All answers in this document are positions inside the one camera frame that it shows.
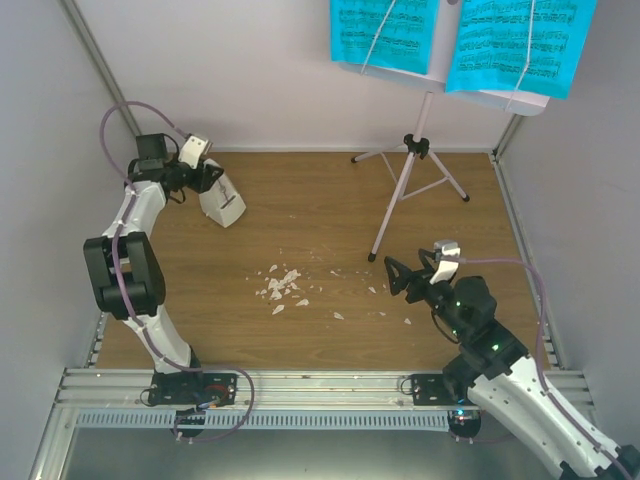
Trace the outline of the white metronome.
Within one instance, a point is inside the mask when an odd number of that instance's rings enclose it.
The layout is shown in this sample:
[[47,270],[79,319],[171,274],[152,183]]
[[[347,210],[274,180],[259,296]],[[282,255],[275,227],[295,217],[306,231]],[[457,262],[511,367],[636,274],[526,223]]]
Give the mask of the white metronome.
[[[222,167],[212,159],[204,160],[202,165],[204,163]],[[198,193],[198,198],[204,215],[223,228],[230,227],[238,221],[246,211],[246,204],[242,196],[231,182],[225,170],[224,174],[213,185],[211,190],[203,194]]]

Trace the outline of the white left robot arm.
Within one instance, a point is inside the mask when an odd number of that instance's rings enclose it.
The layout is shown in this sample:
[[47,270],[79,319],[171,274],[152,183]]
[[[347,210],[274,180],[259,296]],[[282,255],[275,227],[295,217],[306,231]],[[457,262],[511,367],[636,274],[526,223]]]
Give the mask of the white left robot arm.
[[209,193],[224,169],[207,160],[211,142],[189,135],[177,156],[139,158],[123,173],[124,200],[112,224],[85,241],[83,254],[98,308],[127,325],[158,374],[176,374],[171,391],[185,404],[203,398],[206,380],[193,348],[178,334],[165,306],[166,283],[150,235],[173,192]]

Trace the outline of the cyan sheet music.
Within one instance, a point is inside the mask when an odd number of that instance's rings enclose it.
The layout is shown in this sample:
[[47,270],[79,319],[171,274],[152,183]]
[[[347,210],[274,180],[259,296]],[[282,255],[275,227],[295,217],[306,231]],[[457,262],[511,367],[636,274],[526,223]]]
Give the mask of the cyan sheet music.
[[464,1],[445,91],[566,99],[595,1]]
[[433,0],[331,0],[330,59],[424,75],[438,13]]

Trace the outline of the white tripod music stand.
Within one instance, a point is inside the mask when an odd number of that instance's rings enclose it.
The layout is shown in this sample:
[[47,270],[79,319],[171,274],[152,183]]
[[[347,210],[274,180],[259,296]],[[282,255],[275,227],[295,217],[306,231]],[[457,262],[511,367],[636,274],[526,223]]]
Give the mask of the white tripod music stand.
[[[382,223],[373,242],[373,246],[368,254],[368,260],[370,262],[375,261],[377,258],[377,253],[387,230],[392,213],[397,203],[400,201],[430,190],[443,183],[450,184],[463,201],[467,202],[470,200],[469,195],[455,180],[451,172],[444,166],[436,152],[432,150],[431,142],[425,137],[426,124],[432,101],[437,94],[442,94],[445,91],[446,81],[452,63],[452,55],[455,47],[461,10],[461,3],[458,1],[437,2],[439,3],[439,13],[432,40],[431,59],[429,62],[428,72],[426,74],[421,75],[379,67],[367,67],[362,70],[355,64],[337,62],[347,71],[397,82],[404,81],[407,84],[416,86],[424,91],[424,97],[416,125],[412,131],[403,137],[402,143],[400,144],[400,147],[406,151],[406,160],[401,172],[399,174],[393,173],[391,175],[395,184],[395,189],[391,195]],[[430,158],[437,169],[441,172],[442,178],[422,188],[412,192],[407,192],[406,188],[415,161],[418,158],[424,159],[426,157]]]

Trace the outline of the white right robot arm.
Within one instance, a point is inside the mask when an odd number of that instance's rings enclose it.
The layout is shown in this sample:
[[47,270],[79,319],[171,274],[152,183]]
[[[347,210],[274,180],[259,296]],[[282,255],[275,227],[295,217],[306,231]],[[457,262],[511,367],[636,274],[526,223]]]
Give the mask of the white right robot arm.
[[493,416],[557,479],[636,479],[639,451],[595,427],[548,379],[538,358],[496,318],[497,301],[479,275],[457,275],[455,242],[418,252],[413,270],[392,257],[384,265],[390,292],[424,302],[459,354],[443,370],[443,393]]

